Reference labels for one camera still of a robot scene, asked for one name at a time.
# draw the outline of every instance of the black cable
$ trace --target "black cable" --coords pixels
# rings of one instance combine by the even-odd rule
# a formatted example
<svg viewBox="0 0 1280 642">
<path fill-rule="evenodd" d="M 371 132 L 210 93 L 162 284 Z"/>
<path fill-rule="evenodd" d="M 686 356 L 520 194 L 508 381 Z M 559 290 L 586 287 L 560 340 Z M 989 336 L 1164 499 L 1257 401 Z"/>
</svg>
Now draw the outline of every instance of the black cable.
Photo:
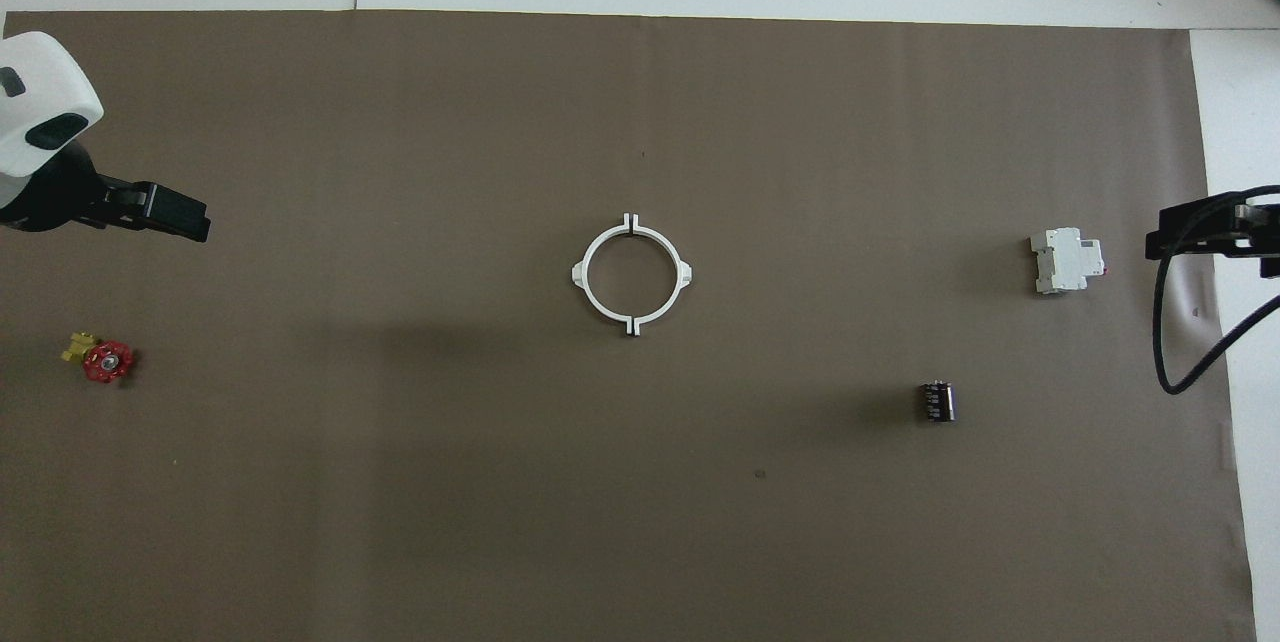
<svg viewBox="0 0 1280 642">
<path fill-rule="evenodd" d="M 1179 247 L 1190 235 L 1192 229 L 1204 221 L 1208 215 L 1219 212 L 1221 208 L 1229 208 L 1229 206 L 1243 205 L 1249 197 L 1261 197 L 1262 194 L 1280 194 L 1280 185 L 1251 187 L 1248 191 L 1226 192 L 1225 196 L 1210 201 L 1210 203 L 1198 208 L 1196 214 L 1192 214 L 1187 224 L 1178 233 L 1174 244 L 1165 247 L 1165 254 L 1160 258 L 1160 269 L 1156 270 L 1156 302 L 1152 304 L 1151 315 L 1151 350 L 1156 356 L 1156 377 L 1160 379 L 1162 390 L 1170 393 L 1170 395 L 1180 395 L 1180 393 L 1187 391 L 1197 379 L 1201 379 L 1204 370 L 1210 368 L 1235 340 L 1239 340 L 1239 338 L 1244 336 L 1244 333 L 1248 333 L 1249 329 L 1262 322 L 1267 315 L 1274 313 L 1275 309 L 1280 309 L 1280 295 L 1275 295 L 1268 303 L 1262 304 L 1258 309 L 1253 309 L 1248 317 L 1240 320 L 1235 327 L 1231 327 L 1230 333 L 1226 333 L 1221 340 L 1215 343 L 1203 358 L 1192 367 L 1187 377 L 1183 377 L 1176 384 L 1169 382 L 1169 373 L 1165 370 L 1164 340 L 1161 340 L 1161 317 L 1165 309 L 1165 278 L 1169 276 L 1169 265 L 1172 262 L 1174 256 L 1178 254 Z"/>
</svg>

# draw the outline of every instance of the red valve handle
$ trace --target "red valve handle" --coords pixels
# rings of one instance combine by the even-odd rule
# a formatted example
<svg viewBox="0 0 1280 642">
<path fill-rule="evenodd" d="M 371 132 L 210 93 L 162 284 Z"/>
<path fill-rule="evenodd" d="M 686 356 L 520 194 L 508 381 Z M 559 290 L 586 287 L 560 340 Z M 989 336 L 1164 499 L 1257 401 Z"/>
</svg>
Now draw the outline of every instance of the red valve handle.
<svg viewBox="0 0 1280 642">
<path fill-rule="evenodd" d="M 110 382 L 133 367 L 133 350 L 124 341 L 108 340 L 84 356 L 84 377 L 93 382 Z"/>
</svg>

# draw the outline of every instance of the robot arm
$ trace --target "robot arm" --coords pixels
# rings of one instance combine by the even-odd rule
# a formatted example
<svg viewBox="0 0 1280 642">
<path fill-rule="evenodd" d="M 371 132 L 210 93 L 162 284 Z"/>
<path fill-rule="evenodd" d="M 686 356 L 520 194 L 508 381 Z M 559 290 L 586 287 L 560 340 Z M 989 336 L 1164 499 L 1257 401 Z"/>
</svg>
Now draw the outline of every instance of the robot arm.
<svg viewBox="0 0 1280 642">
<path fill-rule="evenodd" d="M 1280 278 L 1280 205 L 1252 205 L 1251 197 L 1280 194 L 1280 185 L 1251 187 L 1222 192 L 1193 203 L 1160 210 L 1160 228 L 1147 235 L 1147 258 L 1160 260 L 1156 269 L 1156 297 L 1151 313 L 1151 350 L 1156 358 L 1156 379 L 1170 395 L 1180 395 L 1225 354 L 1235 340 L 1280 309 L 1280 295 L 1253 309 L 1226 333 L 1178 382 L 1165 368 L 1164 309 L 1169 265 L 1179 254 L 1225 254 L 1231 258 L 1261 258 L 1262 278 Z"/>
<path fill-rule="evenodd" d="M 56 40 L 0 40 L 0 224 L 45 231 L 64 223 L 209 238 L 205 203 L 154 182 L 93 169 L 76 137 L 102 118 L 88 78 Z"/>
</svg>

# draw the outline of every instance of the black capacitor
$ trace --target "black capacitor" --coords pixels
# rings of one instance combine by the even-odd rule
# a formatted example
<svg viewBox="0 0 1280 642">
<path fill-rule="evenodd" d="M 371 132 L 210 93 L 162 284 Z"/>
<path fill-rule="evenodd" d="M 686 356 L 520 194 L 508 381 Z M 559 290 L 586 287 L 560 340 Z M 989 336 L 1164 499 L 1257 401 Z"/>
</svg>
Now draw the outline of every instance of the black capacitor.
<svg viewBox="0 0 1280 642">
<path fill-rule="evenodd" d="M 924 417 L 929 422 L 955 422 L 956 402 L 951 382 L 934 379 L 933 382 L 920 384 L 920 390 L 924 393 Z"/>
</svg>

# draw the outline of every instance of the white circuit breaker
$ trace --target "white circuit breaker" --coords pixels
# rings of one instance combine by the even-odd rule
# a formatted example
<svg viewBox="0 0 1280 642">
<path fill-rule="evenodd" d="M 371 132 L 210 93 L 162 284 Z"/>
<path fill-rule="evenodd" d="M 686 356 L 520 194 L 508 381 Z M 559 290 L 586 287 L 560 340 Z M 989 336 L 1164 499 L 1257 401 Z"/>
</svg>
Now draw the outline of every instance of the white circuit breaker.
<svg viewBox="0 0 1280 642">
<path fill-rule="evenodd" d="M 1085 278 L 1106 274 L 1102 265 L 1102 246 L 1097 240 L 1083 240 L 1074 226 L 1046 229 L 1032 235 L 1032 251 L 1039 276 L 1036 290 L 1042 295 L 1056 295 L 1060 292 L 1084 290 Z"/>
</svg>

